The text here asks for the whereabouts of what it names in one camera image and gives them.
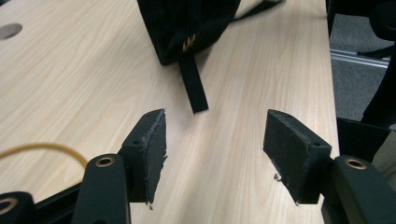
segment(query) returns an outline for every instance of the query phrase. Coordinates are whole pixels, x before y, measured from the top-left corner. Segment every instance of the light wood desk surface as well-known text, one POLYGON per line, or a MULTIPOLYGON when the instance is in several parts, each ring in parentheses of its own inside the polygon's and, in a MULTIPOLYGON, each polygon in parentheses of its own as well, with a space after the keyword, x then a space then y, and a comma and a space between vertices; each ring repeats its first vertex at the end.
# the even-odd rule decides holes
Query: light wood desk surface
MULTIPOLYGON (((197 56, 210 109, 194 116, 135 0, 12 0, 0 7, 0 27, 23 29, 0 41, 0 150, 53 142, 89 160, 117 152, 143 114, 165 108, 168 159, 153 211, 132 204, 133 223, 321 223, 320 205, 295 206, 274 181, 262 141, 271 108, 338 151, 324 5, 289 0, 229 26, 197 56)), ((83 176, 47 150, 7 157, 0 171, 0 193, 29 191, 36 202, 83 176)))

